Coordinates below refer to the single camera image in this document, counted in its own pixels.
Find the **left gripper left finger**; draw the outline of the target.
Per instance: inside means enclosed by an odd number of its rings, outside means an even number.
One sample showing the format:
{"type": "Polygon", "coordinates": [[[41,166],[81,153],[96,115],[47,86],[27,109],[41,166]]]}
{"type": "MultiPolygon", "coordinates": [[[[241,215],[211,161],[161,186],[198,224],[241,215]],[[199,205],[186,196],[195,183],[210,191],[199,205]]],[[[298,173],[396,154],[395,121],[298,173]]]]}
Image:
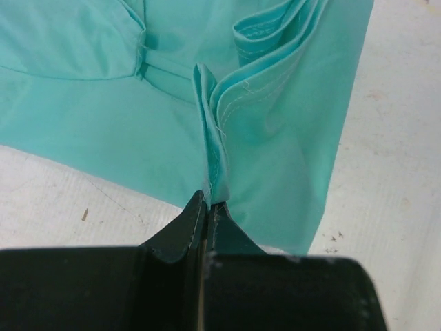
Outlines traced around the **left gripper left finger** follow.
{"type": "Polygon", "coordinates": [[[2,330],[196,330],[207,206],[141,245],[1,251],[2,330]]]}

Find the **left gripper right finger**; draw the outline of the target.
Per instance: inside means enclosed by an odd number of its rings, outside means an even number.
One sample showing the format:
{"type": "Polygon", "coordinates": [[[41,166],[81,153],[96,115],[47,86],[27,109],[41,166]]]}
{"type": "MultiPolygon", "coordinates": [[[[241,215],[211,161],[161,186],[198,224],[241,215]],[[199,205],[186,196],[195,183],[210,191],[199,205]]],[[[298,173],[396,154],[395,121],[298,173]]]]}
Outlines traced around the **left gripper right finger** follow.
{"type": "Polygon", "coordinates": [[[205,330],[386,330],[373,282],[353,259],[267,254],[222,203],[208,219],[205,330]]]}

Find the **teal t shirt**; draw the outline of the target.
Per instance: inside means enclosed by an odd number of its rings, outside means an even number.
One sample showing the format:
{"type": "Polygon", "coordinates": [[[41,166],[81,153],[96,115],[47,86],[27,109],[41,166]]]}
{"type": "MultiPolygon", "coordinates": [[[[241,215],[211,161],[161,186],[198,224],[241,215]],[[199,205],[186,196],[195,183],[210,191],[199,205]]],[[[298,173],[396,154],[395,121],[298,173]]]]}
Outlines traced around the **teal t shirt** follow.
{"type": "Polygon", "coordinates": [[[1,143],[308,251],[372,1],[2,1],[1,143]]]}

